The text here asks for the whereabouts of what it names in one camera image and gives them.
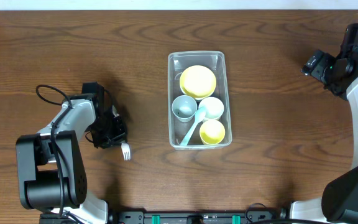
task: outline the white cup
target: white cup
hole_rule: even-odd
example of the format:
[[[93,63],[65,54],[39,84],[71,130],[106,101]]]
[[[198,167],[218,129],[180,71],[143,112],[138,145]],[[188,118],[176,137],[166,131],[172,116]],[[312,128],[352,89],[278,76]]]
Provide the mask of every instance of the white cup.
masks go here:
[[[224,105],[222,101],[216,97],[207,97],[203,100],[201,100],[200,105],[198,105],[198,108],[206,107],[206,115],[203,120],[203,122],[207,120],[218,120],[221,118],[223,111],[224,111]]]
[[[189,122],[197,111],[196,100],[187,95],[178,96],[172,103],[172,113],[181,122]]]

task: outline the table top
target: table top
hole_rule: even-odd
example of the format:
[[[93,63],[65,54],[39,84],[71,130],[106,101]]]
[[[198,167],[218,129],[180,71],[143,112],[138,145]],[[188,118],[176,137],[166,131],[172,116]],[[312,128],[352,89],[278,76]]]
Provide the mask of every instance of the table top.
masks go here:
[[[245,210],[320,197],[350,168],[351,111],[300,68],[315,49],[336,55],[353,22],[358,11],[0,12],[0,223],[38,222],[19,202],[15,142],[60,111],[36,96],[39,84],[75,94],[97,81],[117,100],[132,160],[80,141],[88,189],[111,208]],[[224,149],[169,144],[167,57],[188,50],[225,55]]]

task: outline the cup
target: cup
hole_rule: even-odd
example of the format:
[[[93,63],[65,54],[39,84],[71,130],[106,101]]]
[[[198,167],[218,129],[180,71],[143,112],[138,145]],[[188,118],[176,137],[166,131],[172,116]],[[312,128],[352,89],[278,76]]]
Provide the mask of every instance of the cup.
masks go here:
[[[200,104],[198,105],[198,109],[204,106],[206,107],[207,112],[203,122],[211,119],[218,120],[221,118],[224,111],[224,106],[220,99],[216,97],[207,97],[201,100]]]
[[[172,103],[172,113],[181,122],[189,122],[197,111],[197,102],[191,96],[178,96]]]
[[[207,120],[200,127],[200,138],[204,145],[219,144],[226,131],[223,124],[216,120]]]
[[[200,101],[215,91],[216,77],[209,68],[194,65],[180,75],[179,85],[183,94]]]

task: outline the spoon handle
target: spoon handle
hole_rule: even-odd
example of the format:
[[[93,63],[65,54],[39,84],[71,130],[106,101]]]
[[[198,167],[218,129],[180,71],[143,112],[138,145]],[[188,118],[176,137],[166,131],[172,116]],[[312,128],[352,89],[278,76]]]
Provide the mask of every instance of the spoon handle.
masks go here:
[[[187,132],[186,136],[183,138],[183,140],[181,141],[180,145],[181,146],[187,146],[187,144],[189,144],[190,138],[193,135],[194,130],[197,127],[196,122],[194,122],[194,124],[192,125],[192,127],[190,128],[190,130]]]

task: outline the plastic container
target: plastic container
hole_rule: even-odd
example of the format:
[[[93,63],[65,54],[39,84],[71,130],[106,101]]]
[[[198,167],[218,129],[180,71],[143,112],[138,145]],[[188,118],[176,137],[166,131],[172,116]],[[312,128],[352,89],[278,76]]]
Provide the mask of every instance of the plastic container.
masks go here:
[[[213,97],[219,98],[224,105],[224,112],[219,119],[222,122],[226,134],[224,139],[215,145],[204,145],[200,138],[200,126],[197,125],[189,144],[180,146],[181,140],[185,137],[187,131],[194,123],[194,118],[183,123],[176,119],[172,113],[172,102],[183,93],[180,90],[179,80],[181,73],[193,65],[202,65],[212,70],[216,76],[216,88]],[[232,141],[229,92],[227,90],[226,65],[224,55],[218,51],[192,51],[192,52],[175,52],[168,56],[168,127],[169,142],[176,150],[192,149],[221,149],[230,145]]]

